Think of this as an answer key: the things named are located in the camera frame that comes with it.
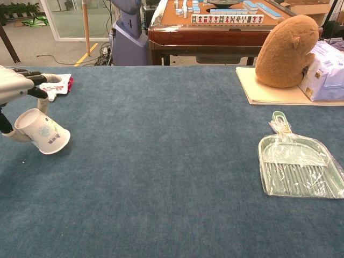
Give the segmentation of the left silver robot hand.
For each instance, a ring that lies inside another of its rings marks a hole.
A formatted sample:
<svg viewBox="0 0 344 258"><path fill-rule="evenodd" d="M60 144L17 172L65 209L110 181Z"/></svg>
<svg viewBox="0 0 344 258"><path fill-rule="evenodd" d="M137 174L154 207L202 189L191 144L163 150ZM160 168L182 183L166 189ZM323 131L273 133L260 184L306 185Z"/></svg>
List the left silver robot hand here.
<svg viewBox="0 0 344 258"><path fill-rule="evenodd" d="M48 110L48 94L39 88L42 83L59 83L62 78L56 74L47 74L19 68L1 66L1 107L26 95L37 98L37 109L42 113Z"/></svg>

